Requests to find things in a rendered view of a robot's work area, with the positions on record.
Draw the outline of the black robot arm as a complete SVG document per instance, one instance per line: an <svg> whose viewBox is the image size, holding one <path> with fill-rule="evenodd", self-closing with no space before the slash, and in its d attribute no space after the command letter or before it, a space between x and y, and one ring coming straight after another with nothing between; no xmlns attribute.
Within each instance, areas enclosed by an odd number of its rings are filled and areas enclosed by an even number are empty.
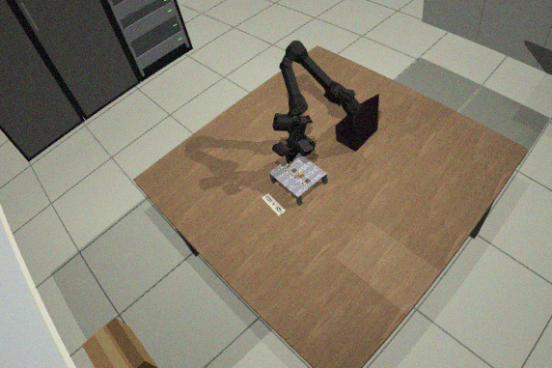
<svg viewBox="0 0 552 368"><path fill-rule="evenodd" d="M333 81L328 77L323 70L309 57L306 48L301 41L293 41L286 49L286 54L280 64L287 91L289 94L289 109L288 114L274 114L273 129L281 131L289 131L297 134L305 132L307 123L312 123L309 115L300 116L308 109L308 103L301 95L295 74L292 68L292 63L296 62L304 67L304 69L320 84L324 89L323 95L328 101L341 105L347 114L348 118L355 115L364 106L360 105L355 98L355 93L351 89L347 89L342 84ZM293 117L297 116L297 117ZM299 141L296 139L293 144L293 149L302 155L309 155L316 146L315 141L306 141L306 137Z"/></svg>

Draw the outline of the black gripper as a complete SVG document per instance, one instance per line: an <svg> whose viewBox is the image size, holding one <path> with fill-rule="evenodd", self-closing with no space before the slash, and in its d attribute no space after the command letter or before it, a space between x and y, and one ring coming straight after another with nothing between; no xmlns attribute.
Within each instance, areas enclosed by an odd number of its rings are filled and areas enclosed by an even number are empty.
<svg viewBox="0 0 552 368"><path fill-rule="evenodd" d="M288 144L286 145L284 145L283 143L274 144L272 147L272 151L274 151L279 156L286 156L287 163L290 163L290 161L292 162L299 153L297 149L294 150L292 148L295 140L299 139L300 141L304 137L306 137L306 141L311 142L313 140L307 137L306 134L304 134L305 132L303 134L297 134L289 130L288 133L290 134L289 139L286 139L286 142Z"/></svg>

